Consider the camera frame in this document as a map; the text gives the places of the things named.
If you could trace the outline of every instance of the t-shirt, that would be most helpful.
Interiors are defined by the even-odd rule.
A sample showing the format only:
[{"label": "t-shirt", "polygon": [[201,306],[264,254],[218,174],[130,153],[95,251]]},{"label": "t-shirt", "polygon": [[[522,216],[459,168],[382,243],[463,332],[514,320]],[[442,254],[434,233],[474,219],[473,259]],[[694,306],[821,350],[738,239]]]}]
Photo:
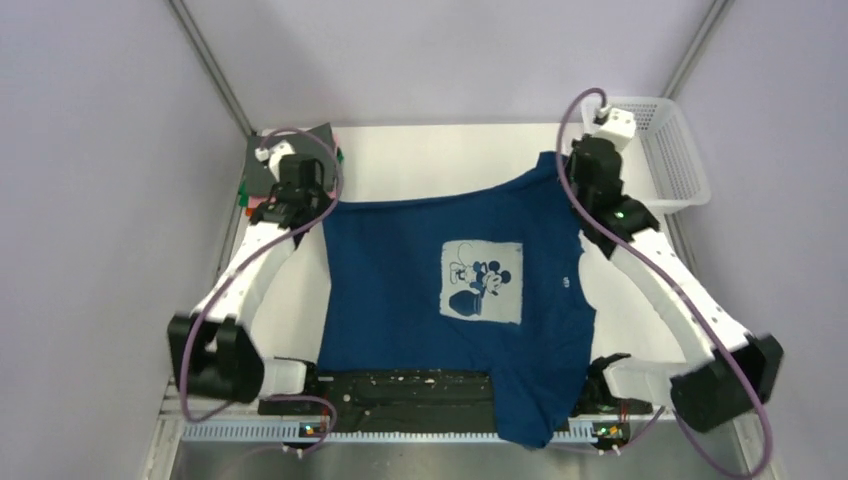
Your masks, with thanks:
[{"label": "t-shirt", "polygon": [[554,162],[463,195],[339,203],[318,368],[486,372],[499,436],[545,446],[583,387],[595,318]]}]

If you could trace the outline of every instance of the wire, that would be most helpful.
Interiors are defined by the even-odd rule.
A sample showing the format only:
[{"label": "wire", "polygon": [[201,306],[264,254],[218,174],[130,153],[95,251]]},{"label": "wire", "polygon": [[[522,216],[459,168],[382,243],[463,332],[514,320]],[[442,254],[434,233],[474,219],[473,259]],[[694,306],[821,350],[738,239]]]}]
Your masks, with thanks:
[{"label": "wire", "polygon": [[[320,397],[314,397],[314,396],[311,396],[311,395],[274,395],[274,396],[267,398],[266,400],[269,400],[269,401],[272,401],[272,402],[302,402],[302,401],[307,401],[307,402],[312,402],[312,403],[319,403],[321,405],[324,405],[324,407],[326,407],[327,409],[330,410],[330,412],[332,412],[332,414],[330,416],[330,426],[325,430],[324,434],[321,435],[318,438],[317,442],[315,442],[309,448],[303,450],[300,453],[301,456],[306,456],[309,453],[314,452],[316,449],[318,449],[321,446],[322,443],[324,443],[324,441],[327,439],[327,435],[329,435],[330,432],[333,431],[333,428],[335,428],[336,421],[338,420],[338,417],[339,417],[339,414],[336,411],[336,407],[333,406],[333,404],[330,403],[328,400],[324,400],[323,398],[320,398]],[[221,469],[220,473],[218,474],[218,478],[219,479],[225,478],[227,476],[227,474],[230,473],[230,470],[233,469],[233,467],[242,463],[248,457],[252,457],[254,455],[258,455],[260,453],[264,453],[264,452],[268,452],[268,451],[275,451],[275,452],[282,451],[282,452],[285,452],[285,453],[297,452],[296,449],[284,448],[284,447],[280,447],[279,445],[276,445],[276,444],[274,444],[274,445],[261,445],[259,447],[248,450],[247,452],[244,452],[242,455],[239,455],[234,460],[232,460],[226,467]]]},{"label": "wire", "polygon": [[[341,196],[342,188],[344,187],[344,177],[342,175],[341,165],[339,164],[339,161],[336,158],[336,155],[333,153],[333,149],[330,148],[329,145],[324,143],[316,135],[314,135],[310,132],[301,130],[299,128],[291,128],[291,127],[278,128],[278,129],[272,131],[271,133],[269,133],[268,135],[266,135],[262,139],[262,141],[260,142],[260,147],[264,147],[265,143],[268,141],[268,139],[270,137],[276,136],[276,135],[279,135],[279,134],[283,134],[283,133],[299,133],[301,135],[304,135],[305,137],[309,138],[310,140],[312,140],[312,141],[316,142],[318,145],[320,145],[329,154],[330,158],[333,159],[333,162],[335,164],[334,165],[335,166],[335,172],[336,172],[336,175],[335,175],[335,177],[336,177],[335,191],[336,191],[337,194],[333,197],[332,202],[327,207],[327,209],[324,210],[323,213],[321,213],[321,215],[318,215],[318,217],[316,217],[314,220],[310,221],[306,225],[303,225],[303,226],[296,228],[294,230],[289,230],[288,232],[286,232],[286,233],[280,235],[279,237],[271,240],[270,242],[268,242],[267,244],[263,245],[262,247],[257,249],[255,252],[253,252],[249,257],[244,259],[244,261],[242,263],[240,263],[232,272],[225,274],[225,275],[227,275],[227,278],[224,280],[224,282],[221,284],[221,286],[217,290],[215,290],[215,292],[209,298],[209,301],[200,310],[200,313],[197,315],[197,318],[195,318],[194,323],[191,325],[191,329],[189,330],[188,338],[186,339],[186,348],[183,351],[182,363],[180,364],[180,381],[179,381],[180,410],[182,410],[183,417],[185,417],[186,421],[188,421],[190,423],[199,423],[199,422],[203,422],[205,420],[208,420],[208,419],[214,417],[215,415],[217,415],[218,413],[222,412],[224,409],[226,409],[228,406],[230,406],[232,404],[232,402],[224,402],[219,407],[217,407],[217,408],[215,408],[215,409],[213,409],[209,412],[206,412],[205,414],[201,415],[200,417],[194,417],[191,413],[191,410],[189,409],[189,406],[188,406],[188,370],[189,370],[188,367],[189,367],[189,361],[191,361],[191,351],[193,349],[194,342],[197,339],[197,334],[200,331],[200,326],[203,324],[203,321],[209,316],[209,312],[212,311],[212,309],[215,307],[215,305],[221,299],[221,296],[224,294],[224,292],[226,292],[227,289],[230,288],[230,286],[233,284],[233,281],[236,279],[236,277],[238,277],[239,274],[241,274],[244,271],[244,269],[247,268],[248,265],[253,263],[256,259],[258,259],[262,255],[264,255],[265,253],[267,253],[269,250],[271,250],[275,246],[279,245],[280,243],[294,237],[295,235],[299,235],[303,232],[306,232],[310,228],[312,228],[315,225],[317,225],[318,223],[320,223],[322,220],[327,218],[327,215],[329,215],[333,210],[335,210],[336,206],[339,203],[339,197]],[[319,438],[318,442],[315,445],[313,445],[313,446],[311,446],[311,447],[309,447],[309,448],[307,448],[306,450],[303,451],[304,454],[312,452],[313,450],[315,450],[315,448],[318,447],[318,445],[323,443],[324,439],[327,437],[327,435],[329,435],[332,432],[333,427],[336,424],[336,418],[335,418],[336,417],[336,409],[329,401],[327,401],[323,398],[314,397],[314,396],[310,396],[310,395],[274,395],[274,396],[269,397],[267,400],[274,401],[274,402],[300,402],[300,401],[316,402],[316,403],[320,403],[322,405],[327,406],[333,412],[333,418],[330,421],[330,427],[324,431],[324,434]]]},{"label": "wire", "polygon": [[577,213],[583,217],[586,222],[589,223],[593,228],[597,231],[601,232],[605,237],[609,238],[611,241],[615,242],[621,248],[627,250],[631,255],[638,258],[645,265],[647,265],[651,270],[654,271],[660,278],[667,283],[672,290],[674,290],[677,295],[680,297],[680,300],[686,305],[686,308],[692,312],[692,315],[695,317],[695,321],[698,322],[698,325],[704,330],[704,333],[707,337],[712,341],[713,345],[715,345],[716,350],[719,352],[721,357],[727,362],[730,366],[730,369],[736,375],[736,378],[739,379],[739,382],[742,384],[742,388],[745,390],[745,393],[748,395],[748,398],[751,400],[751,403],[754,406],[754,411],[756,411],[757,416],[760,418],[760,422],[762,423],[763,428],[763,456],[760,459],[760,462],[754,467],[748,474],[739,474],[735,472],[731,472],[727,470],[723,466],[719,465],[718,462],[715,461],[704,448],[698,444],[695,440],[694,434],[686,426],[685,422],[678,417],[677,423],[680,425],[681,430],[683,430],[684,436],[692,443],[692,446],[695,450],[710,464],[716,471],[730,478],[737,479],[751,479],[759,474],[761,474],[766,467],[768,467],[769,462],[771,461],[772,451],[774,449],[774,439],[771,429],[771,423],[769,422],[768,415],[766,414],[765,407],[763,403],[760,401],[757,396],[757,392],[754,391],[754,387],[751,385],[751,382],[748,381],[748,377],[745,376],[745,372],[742,371],[742,368],[727,350],[727,347],[721,342],[721,339],[718,338],[718,335],[713,331],[710,324],[704,318],[692,300],[686,295],[686,292],[683,291],[683,288],[671,278],[665,270],[663,270],[659,265],[651,261],[650,258],[643,255],[641,252],[633,248],[630,244],[619,238],[616,234],[609,231],[603,225],[601,225],[597,220],[592,218],[592,215],[583,208],[583,205],[580,205],[580,202],[574,196],[574,192],[571,191],[571,187],[568,182],[568,178],[565,174],[565,161],[563,159],[562,154],[562,142],[563,137],[565,136],[565,125],[568,123],[568,119],[571,117],[572,113],[574,113],[574,109],[577,108],[577,105],[583,101],[589,95],[598,94],[601,96],[601,106],[605,107],[607,105],[607,94],[606,92],[598,87],[589,88],[581,92],[577,97],[571,102],[571,105],[565,110],[565,114],[562,116],[562,120],[559,124],[559,129],[557,130],[557,140],[556,140],[556,167],[557,173],[559,174],[560,183],[562,183],[562,188],[565,190],[565,194],[568,196],[568,200],[574,206],[574,209],[577,210]]}]

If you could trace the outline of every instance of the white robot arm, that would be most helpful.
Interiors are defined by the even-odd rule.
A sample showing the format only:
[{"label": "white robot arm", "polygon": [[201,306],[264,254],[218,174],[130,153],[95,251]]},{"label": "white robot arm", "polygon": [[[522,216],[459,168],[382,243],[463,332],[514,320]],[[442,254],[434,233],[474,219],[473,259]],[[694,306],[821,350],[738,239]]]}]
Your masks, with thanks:
[{"label": "white robot arm", "polygon": [[[278,182],[268,200],[251,215],[244,239],[227,269],[189,314],[177,314],[168,324],[171,362],[179,382],[192,325],[220,295],[191,345],[186,384],[193,395],[249,403],[257,397],[297,394],[303,391],[313,368],[298,359],[264,355],[250,335],[268,287],[300,238],[287,238],[270,249],[267,246],[317,218],[331,203],[322,186],[323,168],[317,159],[290,149],[274,152],[274,156],[279,158],[271,158],[269,168]],[[228,282],[232,283],[222,291]]]},{"label": "white robot arm", "polygon": [[687,424],[704,432],[750,410],[752,405],[676,288],[682,289],[710,322],[763,403],[771,395],[783,350],[774,337],[755,338],[728,315],[680,261],[645,206],[622,195],[620,152],[635,136],[635,130],[632,113],[612,109],[596,133],[573,143],[567,175],[572,192],[592,218],[658,265],[677,284],[670,287],[642,259],[581,218],[587,238],[633,281],[666,323],[680,344],[685,363],[648,362],[619,354],[596,360],[594,371],[602,372],[603,378],[592,378],[590,373],[589,381],[601,383],[595,390],[614,398],[673,408]]}]

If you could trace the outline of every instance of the mickey mouse print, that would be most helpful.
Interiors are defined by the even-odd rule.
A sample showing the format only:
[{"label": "mickey mouse print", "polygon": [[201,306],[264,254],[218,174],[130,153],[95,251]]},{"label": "mickey mouse print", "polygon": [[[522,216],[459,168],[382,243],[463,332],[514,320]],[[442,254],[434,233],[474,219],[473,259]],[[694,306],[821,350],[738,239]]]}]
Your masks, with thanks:
[{"label": "mickey mouse print", "polygon": [[441,264],[439,313],[460,320],[521,324],[520,243],[446,242]]}]

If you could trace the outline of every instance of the basket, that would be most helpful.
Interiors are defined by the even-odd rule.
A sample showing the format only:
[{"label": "basket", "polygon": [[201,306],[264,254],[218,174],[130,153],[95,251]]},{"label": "basket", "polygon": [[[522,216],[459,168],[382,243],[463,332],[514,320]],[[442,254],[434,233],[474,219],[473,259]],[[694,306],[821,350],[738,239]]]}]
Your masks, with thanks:
[{"label": "basket", "polygon": [[[636,132],[658,196],[644,199],[645,206],[656,214],[668,215],[690,205],[707,203],[710,186],[689,126],[677,104],[655,97],[610,97],[608,101],[636,117]],[[592,120],[599,103],[591,98],[580,106],[586,133],[598,128]]]}]

